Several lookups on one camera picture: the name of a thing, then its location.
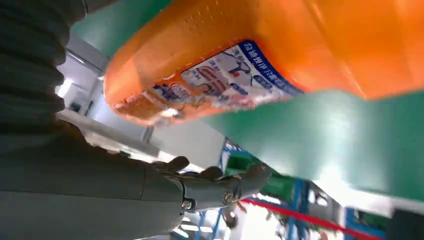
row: ceiling light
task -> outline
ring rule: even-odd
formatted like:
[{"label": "ceiling light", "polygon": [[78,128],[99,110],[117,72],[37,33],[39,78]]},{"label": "ceiling light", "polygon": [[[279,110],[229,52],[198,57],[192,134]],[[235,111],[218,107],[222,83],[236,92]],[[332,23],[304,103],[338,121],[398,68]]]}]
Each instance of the ceiling light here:
[{"label": "ceiling light", "polygon": [[183,231],[183,230],[179,229],[178,227],[177,227],[177,228],[175,228],[173,231],[174,231],[175,233],[177,233],[177,234],[179,234],[179,235],[183,236],[184,238],[188,238],[188,237],[189,237],[189,235],[187,234],[187,232],[185,232],[185,231]]},{"label": "ceiling light", "polygon": [[70,79],[65,79],[65,81],[63,82],[63,84],[60,86],[59,91],[57,91],[57,95],[61,98],[63,98],[66,93],[68,92],[69,88],[72,85],[72,80]]},{"label": "ceiling light", "polygon": [[195,232],[199,231],[199,228],[194,225],[181,224],[181,228],[188,231],[195,231]]},{"label": "ceiling light", "polygon": [[86,64],[81,58],[77,57],[75,54],[72,54],[70,52],[68,52],[68,54],[73,57],[75,60],[77,60],[78,62],[82,63],[82,64]]},{"label": "ceiling light", "polygon": [[212,233],[212,228],[208,227],[208,226],[201,226],[200,227],[200,231],[204,232],[204,233]]}]

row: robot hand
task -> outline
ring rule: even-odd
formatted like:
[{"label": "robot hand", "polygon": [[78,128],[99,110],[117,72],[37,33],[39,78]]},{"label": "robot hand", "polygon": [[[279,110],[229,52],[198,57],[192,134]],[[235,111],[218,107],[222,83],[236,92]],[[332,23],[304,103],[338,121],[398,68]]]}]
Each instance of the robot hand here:
[{"label": "robot hand", "polygon": [[272,173],[264,163],[254,165],[246,173],[225,177],[216,166],[201,173],[178,173],[188,165],[189,161],[184,156],[176,157],[169,163],[153,163],[161,175],[182,186],[182,208],[190,213],[227,207],[258,193]]}]

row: white wall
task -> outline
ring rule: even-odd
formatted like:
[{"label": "white wall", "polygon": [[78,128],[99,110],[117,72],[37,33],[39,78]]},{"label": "white wall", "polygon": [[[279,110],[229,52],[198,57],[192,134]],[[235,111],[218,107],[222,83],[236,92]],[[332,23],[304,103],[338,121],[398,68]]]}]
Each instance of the white wall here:
[{"label": "white wall", "polygon": [[[99,84],[98,91],[101,91],[103,85]],[[90,109],[88,117],[102,123],[108,127],[114,128],[126,136],[141,141],[142,135],[145,133],[146,128],[129,122],[128,120],[116,115],[109,105],[106,103],[103,94],[98,94],[96,99],[93,100],[94,104]]]},{"label": "white wall", "polygon": [[201,120],[155,128],[150,144],[174,156],[186,156],[201,168],[216,166],[225,137]]}]

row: orange plastic jug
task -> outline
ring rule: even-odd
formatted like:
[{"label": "orange plastic jug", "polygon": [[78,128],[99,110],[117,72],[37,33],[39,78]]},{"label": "orange plastic jug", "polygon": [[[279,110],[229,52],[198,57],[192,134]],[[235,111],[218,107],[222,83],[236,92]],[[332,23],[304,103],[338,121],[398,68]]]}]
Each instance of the orange plastic jug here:
[{"label": "orange plastic jug", "polygon": [[114,56],[111,108],[163,126],[339,89],[423,88],[423,0],[175,0]]}]

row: metal screw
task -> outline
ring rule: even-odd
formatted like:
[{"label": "metal screw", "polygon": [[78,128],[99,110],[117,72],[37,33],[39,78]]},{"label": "metal screw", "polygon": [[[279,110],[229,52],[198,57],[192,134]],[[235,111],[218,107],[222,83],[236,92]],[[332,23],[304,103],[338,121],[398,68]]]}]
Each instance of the metal screw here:
[{"label": "metal screw", "polygon": [[182,208],[183,209],[189,210],[189,209],[192,208],[192,206],[193,206],[193,203],[191,201],[185,200],[185,201],[182,202]]},{"label": "metal screw", "polygon": [[232,191],[226,191],[226,192],[224,192],[223,199],[224,199],[224,203],[225,204],[232,203],[234,201],[234,194],[233,194],[233,192]]}]

